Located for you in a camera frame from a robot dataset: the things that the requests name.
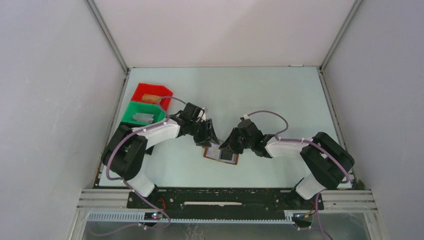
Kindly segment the brown leather card holder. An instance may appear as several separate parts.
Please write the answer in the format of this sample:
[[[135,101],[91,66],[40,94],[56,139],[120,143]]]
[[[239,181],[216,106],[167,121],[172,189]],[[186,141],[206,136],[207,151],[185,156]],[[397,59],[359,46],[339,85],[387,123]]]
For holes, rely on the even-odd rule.
[[[239,155],[231,151],[219,149],[219,144],[212,144],[211,146],[203,146],[203,157],[206,159],[214,160],[220,163],[229,165],[237,165]]]

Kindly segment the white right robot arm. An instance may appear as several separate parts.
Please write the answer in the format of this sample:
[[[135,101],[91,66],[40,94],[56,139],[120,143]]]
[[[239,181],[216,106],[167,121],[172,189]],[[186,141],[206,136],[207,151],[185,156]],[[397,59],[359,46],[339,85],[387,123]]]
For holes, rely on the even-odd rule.
[[[349,183],[349,171],[355,164],[353,157],[325,132],[309,138],[282,138],[262,133],[248,118],[233,128],[219,148],[236,155],[249,149],[263,158],[300,158],[310,173],[295,185],[290,196],[297,209],[308,206],[318,193]]]

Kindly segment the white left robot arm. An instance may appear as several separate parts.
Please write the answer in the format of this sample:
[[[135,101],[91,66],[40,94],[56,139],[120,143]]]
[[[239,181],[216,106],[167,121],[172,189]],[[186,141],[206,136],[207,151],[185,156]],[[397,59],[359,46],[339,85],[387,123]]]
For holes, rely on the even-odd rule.
[[[190,135],[196,146],[211,147],[219,144],[213,122],[206,111],[190,102],[183,110],[165,117],[162,121],[142,127],[120,125],[114,132],[101,157],[106,166],[106,178],[122,181],[139,194],[138,201],[145,208],[158,202],[157,185],[142,171],[146,151],[170,139]]]

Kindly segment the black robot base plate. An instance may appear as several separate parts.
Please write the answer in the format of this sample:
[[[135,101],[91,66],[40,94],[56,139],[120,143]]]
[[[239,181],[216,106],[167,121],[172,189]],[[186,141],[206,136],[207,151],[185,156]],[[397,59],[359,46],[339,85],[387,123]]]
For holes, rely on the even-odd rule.
[[[174,220],[285,220],[323,210],[322,197],[309,200],[287,188],[160,187],[146,198]]]

